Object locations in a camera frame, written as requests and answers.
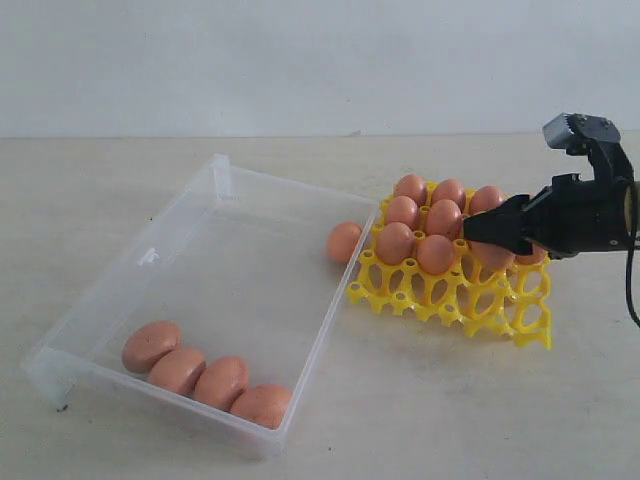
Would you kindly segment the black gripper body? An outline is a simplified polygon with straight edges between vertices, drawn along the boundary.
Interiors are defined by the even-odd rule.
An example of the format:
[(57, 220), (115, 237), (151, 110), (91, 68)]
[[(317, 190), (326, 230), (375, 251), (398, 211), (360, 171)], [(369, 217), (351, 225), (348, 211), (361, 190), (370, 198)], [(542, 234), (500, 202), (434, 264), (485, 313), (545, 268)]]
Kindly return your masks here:
[(556, 259), (585, 252), (622, 251), (631, 246), (622, 177), (582, 181), (558, 175), (521, 213), (522, 236)]

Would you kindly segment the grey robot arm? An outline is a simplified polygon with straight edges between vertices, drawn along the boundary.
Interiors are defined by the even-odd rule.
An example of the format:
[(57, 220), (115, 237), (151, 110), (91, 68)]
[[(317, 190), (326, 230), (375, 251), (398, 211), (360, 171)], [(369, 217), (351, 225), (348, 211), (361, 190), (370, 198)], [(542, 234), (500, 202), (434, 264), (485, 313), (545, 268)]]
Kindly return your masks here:
[(616, 177), (583, 181), (558, 175), (537, 195), (518, 194), (463, 222), (463, 238), (516, 255), (535, 246), (553, 259), (580, 253), (637, 249), (637, 183)]

